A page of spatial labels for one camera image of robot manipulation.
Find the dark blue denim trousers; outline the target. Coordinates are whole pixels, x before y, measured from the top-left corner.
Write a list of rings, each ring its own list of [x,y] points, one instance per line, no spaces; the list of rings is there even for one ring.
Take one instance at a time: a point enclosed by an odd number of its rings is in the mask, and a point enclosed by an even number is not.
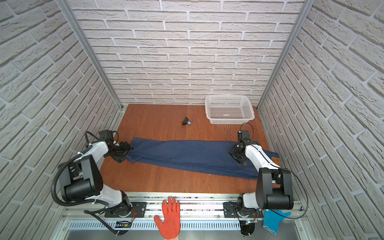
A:
[[[229,151],[238,142],[156,141],[135,138],[126,159],[177,170],[256,180],[258,171],[251,161],[238,164]],[[277,154],[264,151],[268,157]]]

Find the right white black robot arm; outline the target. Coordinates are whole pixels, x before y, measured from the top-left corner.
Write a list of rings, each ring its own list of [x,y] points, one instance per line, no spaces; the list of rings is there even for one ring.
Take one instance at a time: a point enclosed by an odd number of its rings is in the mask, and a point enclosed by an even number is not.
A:
[[[291,210],[294,196],[291,171],[282,169],[253,141],[248,131],[238,131],[238,143],[229,151],[238,164],[251,161],[258,171],[254,193],[243,194],[237,200],[238,215],[247,218],[255,209]]]

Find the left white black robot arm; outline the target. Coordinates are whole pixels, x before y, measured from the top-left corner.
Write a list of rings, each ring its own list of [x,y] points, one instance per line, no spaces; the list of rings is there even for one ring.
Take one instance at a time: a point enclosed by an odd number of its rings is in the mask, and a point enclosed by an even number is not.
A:
[[[99,211],[91,215],[105,214],[106,217],[127,217],[135,214],[133,205],[123,191],[114,190],[104,184],[98,163],[106,157],[121,163],[132,146],[118,143],[116,131],[103,130],[98,136],[85,132],[86,148],[75,157],[58,166],[53,179],[51,195],[58,205],[73,207],[86,203],[102,204]]]

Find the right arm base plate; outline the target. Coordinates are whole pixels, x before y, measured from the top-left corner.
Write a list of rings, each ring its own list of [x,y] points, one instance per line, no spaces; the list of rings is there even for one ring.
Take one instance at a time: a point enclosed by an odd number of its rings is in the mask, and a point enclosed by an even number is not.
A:
[[[250,209],[239,207],[234,202],[224,202],[223,211],[225,218],[254,218],[262,219],[264,217],[263,211],[259,209]]]

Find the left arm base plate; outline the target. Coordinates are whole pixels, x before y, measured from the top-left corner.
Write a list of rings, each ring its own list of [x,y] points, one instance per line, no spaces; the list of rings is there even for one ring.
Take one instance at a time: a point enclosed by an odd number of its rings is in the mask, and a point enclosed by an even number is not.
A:
[[[147,203],[130,202],[129,204],[120,203],[117,206],[108,208],[105,212],[106,218],[143,218],[146,212]]]

